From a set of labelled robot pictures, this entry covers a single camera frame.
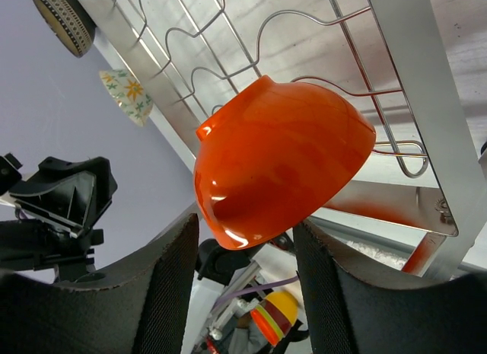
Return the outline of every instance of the dish rack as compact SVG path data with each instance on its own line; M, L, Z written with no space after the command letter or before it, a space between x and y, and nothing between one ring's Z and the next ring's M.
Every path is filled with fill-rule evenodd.
M199 149L196 128L255 79L269 73L275 81L313 82L337 91L369 117L371 104L378 139L383 139L373 153L395 158L396 172L406 179L429 175L430 180L425 186L354 179L333 205L354 214L357 203L366 203L424 231L405 267L411 273L448 279L473 245L487 220L487 188L430 0L287 0L298 8L279 9L279 0L256 0L254 6L249 0L79 1L153 97L157 107L151 118L190 170ZM258 23L254 34L246 17L259 18L247 22ZM360 28L374 40L365 39L364 45ZM338 44L324 42L325 30ZM328 52L313 59L321 48L313 41L341 65L326 59ZM370 43L378 46L372 51L378 58L372 60L379 71L371 71ZM330 77L324 78L322 69L303 73L314 69L295 65L301 52L314 67L326 59ZM289 78L292 70L297 73ZM406 110L416 139L396 137L384 104ZM410 160L419 161L415 170ZM327 210L320 215L326 218Z

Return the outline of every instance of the black bowl with white pattern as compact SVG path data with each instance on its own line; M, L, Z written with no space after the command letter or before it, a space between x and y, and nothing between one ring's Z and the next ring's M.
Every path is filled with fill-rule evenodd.
M73 55L82 57L90 49L96 24L78 0L33 0L33 3Z

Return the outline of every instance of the gray wall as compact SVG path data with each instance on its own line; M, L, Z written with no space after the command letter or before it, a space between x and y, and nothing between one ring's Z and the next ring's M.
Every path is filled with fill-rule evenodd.
M192 175L149 123L139 128L105 91L108 65L93 47L76 59L56 39L31 0L0 1L0 152L33 172L47 156L109 158L119 189L97 224L105 266L141 247L193 202ZM0 206L0 219L13 219Z

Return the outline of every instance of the metal dish rack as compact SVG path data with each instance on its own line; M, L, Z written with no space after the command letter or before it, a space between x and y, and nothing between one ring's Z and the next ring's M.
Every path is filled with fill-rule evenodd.
M287 81L310 81L331 86L348 99L368 97L384 128L387 141L377 142L374 153L395 157L399 169L408 178L422 176L431 165L437 187L417 187L353 180L333 199L346 205L349 201L366 199L380 208L392 209L407 215L425 236L409 259L406 268L415 274L439 279L456 269L472 246L475 237L487 219L487 188L481 167L466 124L455 88L440 34L429 0L366 0L367 4L343 13L339 0L328 0L336 18L324 20L302 10L281 9L271 13L259 26L256 36L256 54L239 34L239 28L228 13L228 0L211 0L216 12L198 25L195 12L184 0L176 0L193 31L173 26L156 33L154 22L148 19L143 0L79 0L98 27L113 44L120 58L139 79L154 103L176 130L190 153L195 155L199 144L194 129L208 116L222 107L221 103L202 101L197 77L201 72L214 76L228 85L229 97L239 93L252 81L242 83L239 75L251 72L253 78L262 75L262 41L266 27L280 16L306 18L323 27L340 27L342 35L355 60L366 88L365 92L350 91L336 81L316 75L300 75ZM132 11L137 18L129 17ZM349 21L371 13L380 38L392 63L399 86L378 90L354 41ZM225 22L240 47L247 64L228 71L207 33L217 21ZM201 40L215 66L193 65L186 74L174 58L175 33L192 40ZM403 94L406 106L415 123L421 141L396 139L387 119L380 96ZM402 151L402 147L417 148L417 152ZM411 171L406 158L422 160L417 171ZM191 167L191 160L186 163Z

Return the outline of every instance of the orange bowl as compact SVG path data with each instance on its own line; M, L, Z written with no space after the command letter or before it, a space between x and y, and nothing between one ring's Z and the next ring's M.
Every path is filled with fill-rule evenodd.
M196 131L196 199L218 243L261 244L338 193L375 143L374 127L344 98L263 76Z

